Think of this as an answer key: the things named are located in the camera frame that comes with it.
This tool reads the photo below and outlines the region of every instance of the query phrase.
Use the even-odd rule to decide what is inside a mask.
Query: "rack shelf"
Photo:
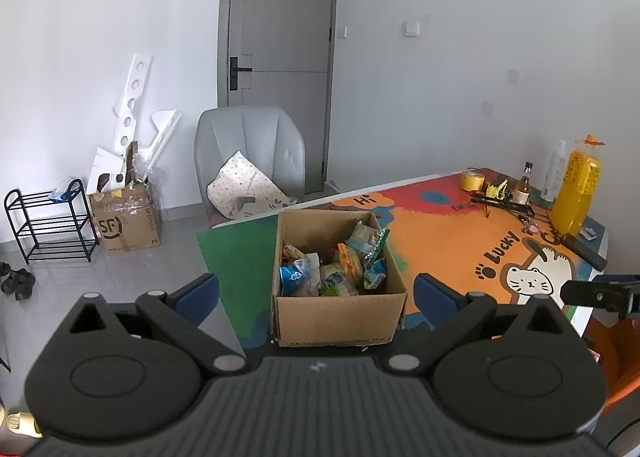
[[[86,195],[82,181],[74,179],[66,189],[68,199],[62,203],[56,203],[49,199],[51,192],[37,192],[23,195],[17,188],[11,190],[4,198],[4,211],[9,219],[9,225],[14,233],[15,241],[18,243],[24,261],[30,260],[60,260],[60,259],[87,259],[91,262],[91,255],[95,246],[100,241],[95,234],[94,222],[91,219],[89,207],[86,203]],[[78,213],[74,207],[74,200],[81,196],[84,212]],[[31,219],[27,209],[39,206],[68,206],[69,214],[55,217],[45,217]],[[16,229],[12,214],[10,212],[22,212],[24,215],[23,224]],[[86,224],[91,226],[92,237],[82,236],[82,228]],[[50,235],[60,235],[64,233],[75,233],[77,237],[72,239],[43,240]],[[33,246],[29,248],[24,244],[24,240],[31,238]]]

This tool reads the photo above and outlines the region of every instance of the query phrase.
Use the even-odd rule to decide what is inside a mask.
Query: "gray door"
[[[227,63],[228,104],[277,105],[292,117],[305,140],[307,193],[324,180],[331,15],[332,0],[229,4],[229,59],[253,71],[238,72],[235,90]]]

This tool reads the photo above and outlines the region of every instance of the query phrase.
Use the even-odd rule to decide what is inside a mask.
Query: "bottle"
[[[559,140],[556,149],[551,154],[551,163],[546,173],[545,185],[540,192],[540,197],[545,201],[551,202],[558,197],[558,191],[564,176],[564,167],[566,166],[566,141]]]
[[[518,204],[526,204],[529,201],[529,192],[531,191],[531,186],[529,184],[529,177],[531,176],[531,169],[533,168],[533,163],[527,161],[524,165],[524,172],[522,173],[522,177],[518,181],[516,188],[513,189],[513,198],[511,200]]]
[[[560,235],[570,233],[577,237],[600,178],[596,148],[604,143],[597,142],[591,134],[586,140],[575,143],[578,148],[569,156],[560,193],[549,219]]]

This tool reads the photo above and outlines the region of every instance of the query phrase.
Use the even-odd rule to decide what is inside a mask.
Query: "yellow liquid bottle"
[[[551,224],[561,235],[570,233],[578,236],[582,223],[587,217],[591,198],[600,178],[600,160],[596,157],[596,147],[604,145],[591,134],[569,156],[564,180],[551,210]]]

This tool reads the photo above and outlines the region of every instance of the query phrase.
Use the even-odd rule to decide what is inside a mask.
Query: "beige sandal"
[[[38,423],[29,412],[12,413],[6,418],[6,426],[13,433],[38,439],[42,437]]]

